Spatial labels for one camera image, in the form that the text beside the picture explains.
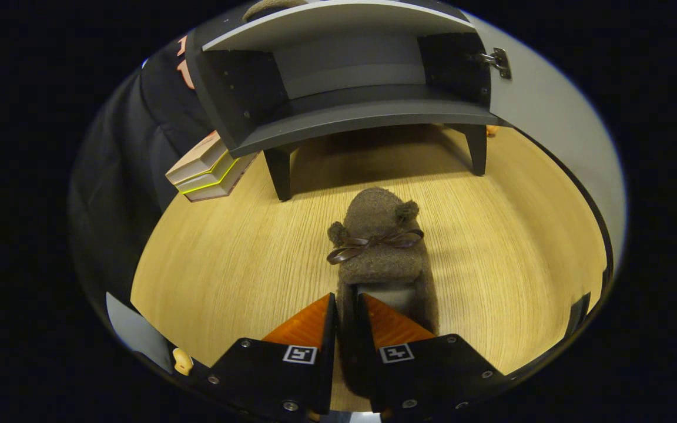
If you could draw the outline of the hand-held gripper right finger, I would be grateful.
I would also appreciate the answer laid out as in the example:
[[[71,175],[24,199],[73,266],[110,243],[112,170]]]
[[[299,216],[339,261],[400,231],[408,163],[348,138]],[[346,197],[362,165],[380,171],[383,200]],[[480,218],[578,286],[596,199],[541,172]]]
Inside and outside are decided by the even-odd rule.
[[[434,335],[371,295],[359,295],[356,316],[368,398],[383,422],[460,422],[508,383],[460,335]]]

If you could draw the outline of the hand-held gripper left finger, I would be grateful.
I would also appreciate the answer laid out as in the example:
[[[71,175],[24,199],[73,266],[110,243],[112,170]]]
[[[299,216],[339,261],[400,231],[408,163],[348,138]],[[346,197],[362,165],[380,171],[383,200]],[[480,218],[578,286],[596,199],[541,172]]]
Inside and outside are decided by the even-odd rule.
[[[336,343],[330,293],[261,340],[241,338],[206,372],[206,392],[247,422],[317,422],[330,412]]]

